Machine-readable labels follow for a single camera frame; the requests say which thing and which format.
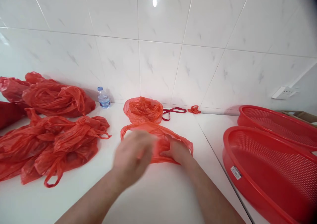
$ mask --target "plastic bag handle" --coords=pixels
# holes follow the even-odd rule
[[[47,174],[47,176],[46,176],[46,178],[44,180],[45,187],[52,188],[52,187],[55,187],[56,185],[58,185],[60,179],[63,176],[63,172],[64,172],[64,169],[61,167],[61,163],[63,163],[61,160],[63,158],[64,157],[62,157],[60,159],[56,159],[54,161],[54,163],[52,164],[52,167],[51,167],[49,173]],[[50,178],[52,178],[52,176],[55,173],[55,171],[57,171],[57,180],[56,180],[56,182],[54,184],[48,184],[48,181],[50,180]]]
[[[176,112],[176,113],[186,113],[187,110],[186,109],[183,109],[183,108],[180,108],[180,107],[174,107],[172,109],[163,109],[163,114],[165,113],[170,113],[170,112]],[[163,118],[164,121],[169,121],[171,120],[171,114],[169,114],[169,119],[166,119],[166,118]]]

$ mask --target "hand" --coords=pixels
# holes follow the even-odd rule
[[[146,131],[134,131],[117,147],[113,173],[122,190],[133,185],[151,162],[155,138]]]
[[[174,159],[176,162],[180,163],[181,165],[186,159],[192,158],[189,149],[185,146],[184,143],[175,138],[172,138],[168,134],[166,134],[166,137],[169,140],[171,148],[169,151],[161,152],[161,156],[170,157]]]

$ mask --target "crumpled plastic bag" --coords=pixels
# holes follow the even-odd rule
[[[65,117],[41,118],[27,108],[30,124],[0,137],[0,181],[21,174],[26,184],[43,175],[46,187],[54,187],[63,172],[87,163],[98,151],[97,139],[109,139],[109,124],[103,117],[80,117],[71,122]],[[48,184],[57,175],[55,184]]]
[[[193,113],[193,114],[199,114],[199,113],[201,113],[201,111],[198,110],[198,105],[192,106],[191,108],[188,109],[188,111],[189,111],[190,113]]]
[[[149,98],[131,98],[124,104],[124,113],[132,124],[152,122],[160,124],[163,117],[163,105]]]
[[[128,130],[145,130],[148,133],[155,135],[158,137],[158,141],[156,142],[154,149],[153,149],[153,156],[151,160],[151,164],[153,163],[162,163],[162,162],[170,162],[174,164],[178,164],[175,160],[173,160],[170,157],[161,156],[160,153],[163,151],[170,150],[170,143],[169,139],[166,137],[166,134],[170,135],[172,138],[175,138],[181,142],[183,142],[188,149],[191,152],[191,155],[193,155],[193,144],[186,138],[179,136],[178,134],[172,132],[170,129],[167,129],[166,127],[154,124],[152,122],[145,122],[140,125],[127,125],[121,129],[121,140],[124,139],[124,135]]]
[[[22,93],[30,84],[16,78],[0,77],[0,92],[11,103],[24,103]]]
[[[8,101],[22,108],[35,108],[46,116],[79,117],[96,108],[79,87],[59,84],[36,72],[27,73],[25,80],[0,77],[0,91]]]
[[[14,103],[0,101],[0,130],[25,116],[25,111]]]
[[[23,91],[23,100],[47,116],[79,117],[90,113],[96,103],[76,86],[37,83]]]

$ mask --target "cardboard box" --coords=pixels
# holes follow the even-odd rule
[[[281,112],[285,115],[288,115],[290,117],[294,117],[294,118],[301,120],[303,122],[306,122],[309,125],[312,125],[313,127],[317,128],[317,125],[312,124],[312,123],[317,122],[317,117],[310,114],[310,113],[307,113],[304,111],[279,111],[279,112]]]

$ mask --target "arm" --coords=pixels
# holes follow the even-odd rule
[[[153,143],[147,132],[132,132],[117,147],[112,169],[55,224],[102,223],[119,195],[145,172],[152,158]]]
[[[161,155],[173,158],[185,169],[194,186],[205,223],[245,223],[199,166],[197,161],[191,156],[188,148],[180,141],[172,139],[172,137],[168,138],[171,149],[162,152]]]

